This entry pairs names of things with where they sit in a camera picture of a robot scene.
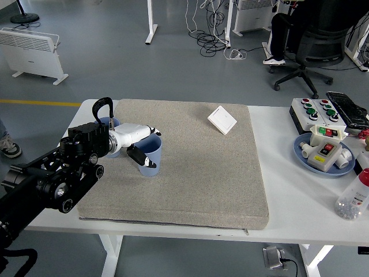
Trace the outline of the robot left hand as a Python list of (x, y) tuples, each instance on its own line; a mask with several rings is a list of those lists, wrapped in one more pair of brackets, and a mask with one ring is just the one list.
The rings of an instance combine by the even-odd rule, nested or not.
[(123, 123), (109, 131), (110, 150), (109, 155), (113, 155), (127, 148), (127, 154), (140, 166), (156, 168), (155, 162), (151, 161), (142, 150), (134, 144), (149, 137), (151, 134), (161, 136), (159, 130), (149, 125), (139, 125), (135, 123)]

